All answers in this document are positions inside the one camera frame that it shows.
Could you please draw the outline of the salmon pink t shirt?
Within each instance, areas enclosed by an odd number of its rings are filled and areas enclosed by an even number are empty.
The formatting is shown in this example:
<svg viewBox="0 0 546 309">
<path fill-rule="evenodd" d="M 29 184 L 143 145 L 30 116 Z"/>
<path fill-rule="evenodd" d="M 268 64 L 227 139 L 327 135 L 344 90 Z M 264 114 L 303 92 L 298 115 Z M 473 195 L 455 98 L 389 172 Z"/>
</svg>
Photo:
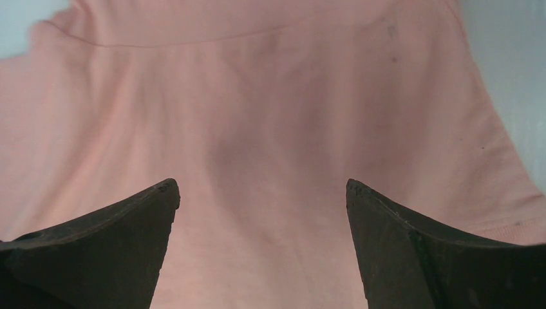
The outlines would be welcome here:
<svg viewBox="0 0 546 309">
<path fill-rule="evenodd" d="M 458 1 L 72 1 L 1 61 L 1 238 L 166 178 L 154 308 L 366 308 L 348 179 L 545 241 Z"/>
</svg>

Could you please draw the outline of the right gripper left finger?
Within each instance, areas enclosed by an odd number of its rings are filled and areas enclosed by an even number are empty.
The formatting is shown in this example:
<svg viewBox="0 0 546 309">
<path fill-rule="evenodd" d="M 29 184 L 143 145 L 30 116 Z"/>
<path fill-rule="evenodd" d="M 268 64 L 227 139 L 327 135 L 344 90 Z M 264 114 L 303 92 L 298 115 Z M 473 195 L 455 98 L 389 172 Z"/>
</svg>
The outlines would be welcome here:
<svg viewBox="0 0 546 309">
<path fill-rule="evenodd" d="M 2 308 L 149 308 L 180 205 L 174 179 L 1 244 Z"/>
</svg>

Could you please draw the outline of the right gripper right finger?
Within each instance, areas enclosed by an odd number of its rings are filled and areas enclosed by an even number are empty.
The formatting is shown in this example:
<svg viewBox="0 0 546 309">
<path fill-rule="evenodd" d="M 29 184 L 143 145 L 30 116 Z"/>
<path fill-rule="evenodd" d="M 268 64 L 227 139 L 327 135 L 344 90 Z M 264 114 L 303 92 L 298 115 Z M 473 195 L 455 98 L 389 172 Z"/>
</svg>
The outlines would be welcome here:
<svg viewBox="0 0 546 309">
<path fill-rule="evenodd" d="M 354 179 L 346 210 L 369 308 L 545 307 L 543 244 L 458 230 Z"/>
</svg>

